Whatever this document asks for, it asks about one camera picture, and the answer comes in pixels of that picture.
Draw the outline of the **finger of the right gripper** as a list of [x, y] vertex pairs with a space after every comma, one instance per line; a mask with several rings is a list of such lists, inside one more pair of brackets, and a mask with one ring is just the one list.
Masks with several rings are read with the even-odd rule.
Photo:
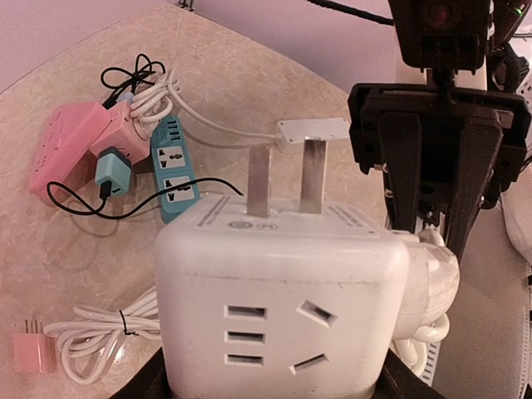
[[446, 215], [446, 246], [460, 258], [480, 210], [502, 141], [500, 123], [468, 117], [460, 134], [451, 205]]
[[420, 196], [422, 128], [414, 113], [387, 111], [380, 116], [380, 143], [386, 199], [392, 229], [413, 231]]

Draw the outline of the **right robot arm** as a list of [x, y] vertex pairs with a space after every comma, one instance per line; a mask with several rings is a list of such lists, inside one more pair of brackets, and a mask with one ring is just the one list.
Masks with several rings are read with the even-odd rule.
[[528, 1], [392, 1], [401, 58], [426, 84], [356, 84], [355, 161], [383, 172], [393, 229], [442, 227], [457, 256], [482, 209], [517, 181], [531, 114], [510, 47]]

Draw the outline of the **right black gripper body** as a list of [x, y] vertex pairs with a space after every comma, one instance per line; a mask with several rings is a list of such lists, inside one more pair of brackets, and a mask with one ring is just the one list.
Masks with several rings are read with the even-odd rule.
[[466, 118], [500, 123], [502, 141], [480, 209], [492, 209], [500, 194], [517, 181], [526, 155], [526, 103], [516, 94], [425, 85], [356, 84], [348, 97], [349, 135], [363, 174], [386, 168], [380, 143], [380, 116], [387, 111], [414, 113], [422, 128], [418, 210], [449, 210], [455, 162]]

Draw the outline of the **pink plug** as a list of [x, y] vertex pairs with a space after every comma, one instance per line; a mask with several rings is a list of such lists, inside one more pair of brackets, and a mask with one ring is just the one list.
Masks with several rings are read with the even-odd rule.
[[42, 323], [24, 320], [24, 331], [13, 336], [16, 372], [48, 374], [57, 371], [55, 340], [43, 332]]

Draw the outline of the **white multi socket adapter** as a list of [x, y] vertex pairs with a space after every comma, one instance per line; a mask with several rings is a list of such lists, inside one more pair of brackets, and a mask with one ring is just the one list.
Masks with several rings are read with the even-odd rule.
[[410, 256], [347, 204], [325, 203], [327, 145], [307, 140], [298, 199], [212, 195], [155, 242], [165, 370], [176, 398], [368, 398], [392, 340]]

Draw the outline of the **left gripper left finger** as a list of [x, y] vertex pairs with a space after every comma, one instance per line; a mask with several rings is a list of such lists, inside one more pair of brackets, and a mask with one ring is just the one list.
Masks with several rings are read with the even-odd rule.
[[166, 399], [170, 385], [165, 370], [163, 350], [159, 350], [111, 399]]

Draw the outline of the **pink power strip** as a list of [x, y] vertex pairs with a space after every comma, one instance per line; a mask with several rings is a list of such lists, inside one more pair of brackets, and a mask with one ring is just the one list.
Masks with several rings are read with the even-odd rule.
[[109, 111], [95, 101], [57, 107], [44, 124], [28, 189], [47, 201], [47, 184], [63, 183], [110, 121]]

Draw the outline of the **pink cube socket adapter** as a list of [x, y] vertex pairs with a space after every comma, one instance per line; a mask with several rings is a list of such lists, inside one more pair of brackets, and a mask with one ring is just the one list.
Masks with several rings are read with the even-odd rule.
[[89, 151], [98, 156], [108, 148], [115, 148], [133, 165], [147, 158], [150, 155], [150, 142], [137, 134], [130, 115], [130, 103], [120, 101], [109, 112], [110, 124], [92, 143]]

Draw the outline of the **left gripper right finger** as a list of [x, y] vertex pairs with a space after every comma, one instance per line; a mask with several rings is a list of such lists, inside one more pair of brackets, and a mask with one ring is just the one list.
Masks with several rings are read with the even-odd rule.
[[389, 352], [373, 394], [375, 399], [445, 399], [425, 384], [400, 358]]

